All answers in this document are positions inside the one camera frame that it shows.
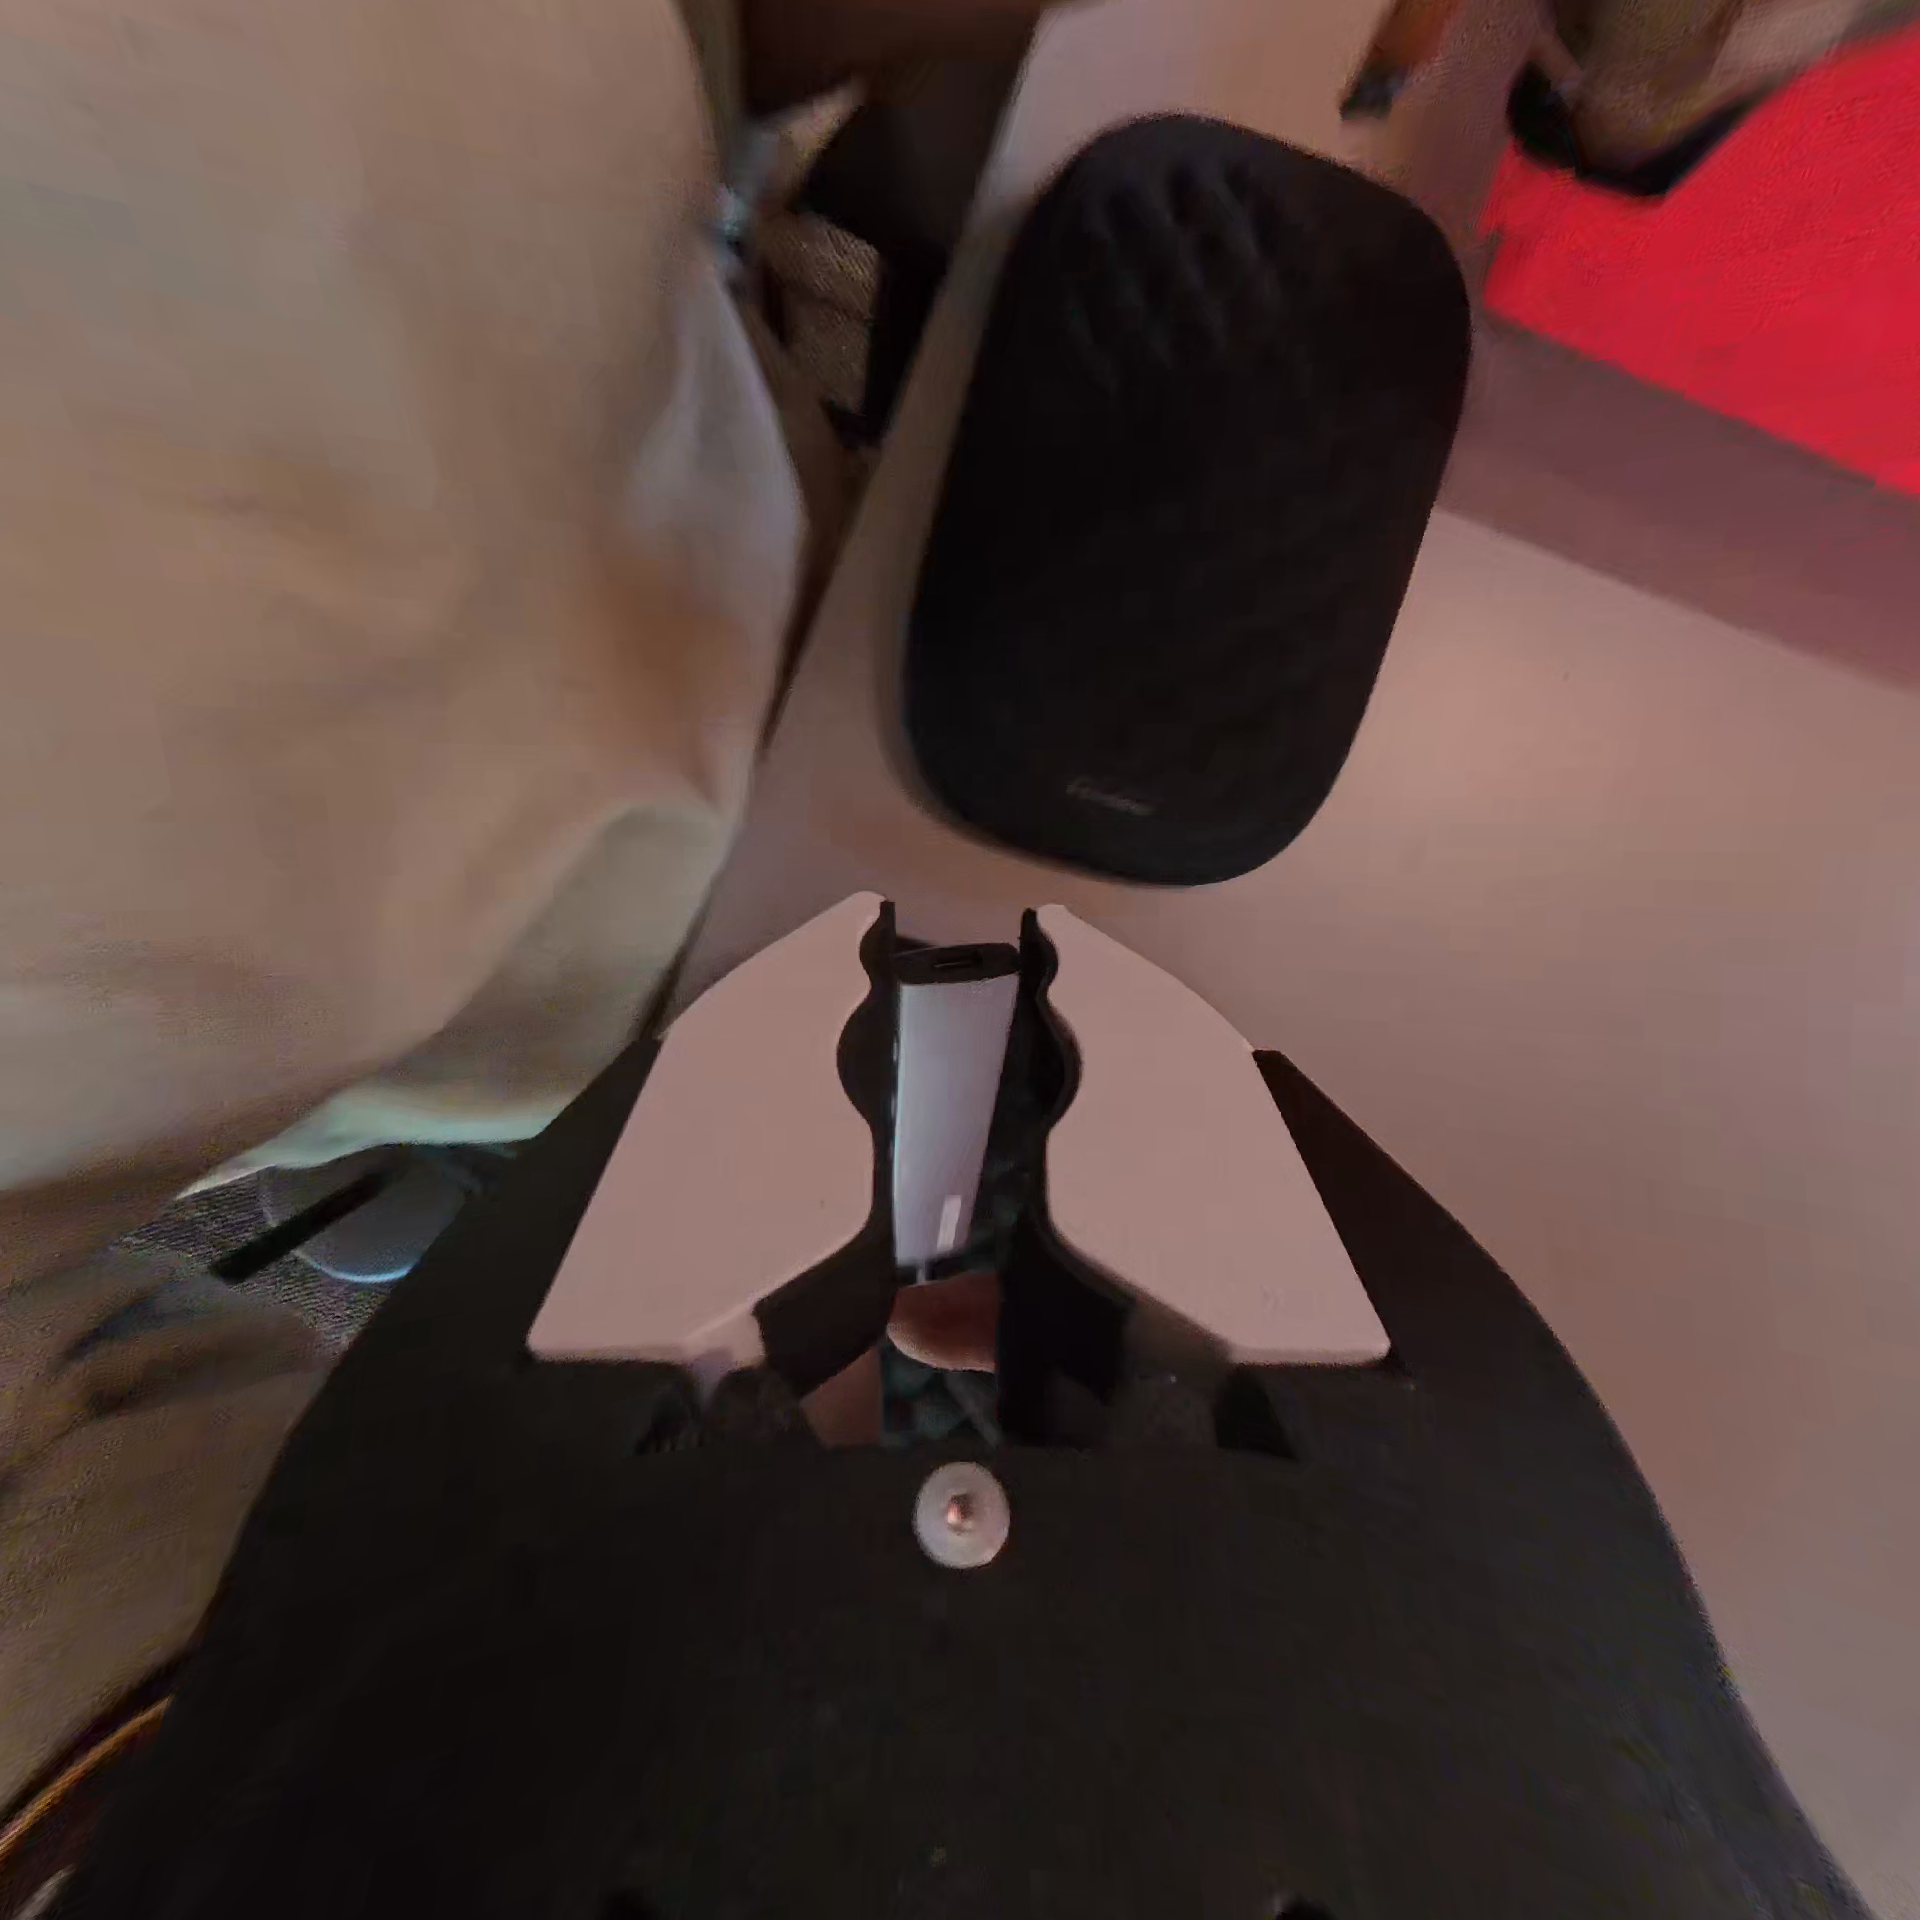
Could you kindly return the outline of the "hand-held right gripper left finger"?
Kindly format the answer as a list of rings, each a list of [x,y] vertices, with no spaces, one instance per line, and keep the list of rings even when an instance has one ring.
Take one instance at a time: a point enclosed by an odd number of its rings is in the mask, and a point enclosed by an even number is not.
[[[643,1361],[704,1388],[772,1352],[758,1309],[851,1246],[875,1149],[839,1069],[883,900],[855,894],[681,1014],[528,1329],[542,1361]]]

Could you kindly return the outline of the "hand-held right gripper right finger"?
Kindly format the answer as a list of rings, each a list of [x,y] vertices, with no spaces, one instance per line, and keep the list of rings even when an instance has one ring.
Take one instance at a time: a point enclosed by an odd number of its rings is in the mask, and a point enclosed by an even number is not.
[[[1007,1440],[1260,1435],[1250,1377],[1391,1357],[1257,1047],[1205,996],[1049,905],[1020,921],[1017,1033]]]

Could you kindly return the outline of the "grey usb-c adapter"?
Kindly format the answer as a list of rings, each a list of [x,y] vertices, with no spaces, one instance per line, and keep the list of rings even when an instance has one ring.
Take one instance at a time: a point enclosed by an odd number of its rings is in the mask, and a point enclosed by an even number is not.
[[[893,1254],[918,1275],[958,1257],[973,1231],[1020,951],[915,948],[895,961],[895,989]]]

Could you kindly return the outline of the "person's cream shirt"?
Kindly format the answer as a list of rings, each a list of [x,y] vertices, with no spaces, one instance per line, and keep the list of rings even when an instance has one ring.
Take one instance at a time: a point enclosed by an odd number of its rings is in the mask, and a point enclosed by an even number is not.
[[[805,506],[734,4],[5,4],[5,1194],[514,1140],[726,853]]]

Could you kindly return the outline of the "red plastic bin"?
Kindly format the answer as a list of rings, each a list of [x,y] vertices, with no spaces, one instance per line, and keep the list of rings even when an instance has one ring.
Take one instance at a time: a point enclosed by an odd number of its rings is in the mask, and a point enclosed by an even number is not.
[[[1653,199],[1516,135],[1480,231],[1496,320],[1917,497],[1913,23],[1823,56]]]

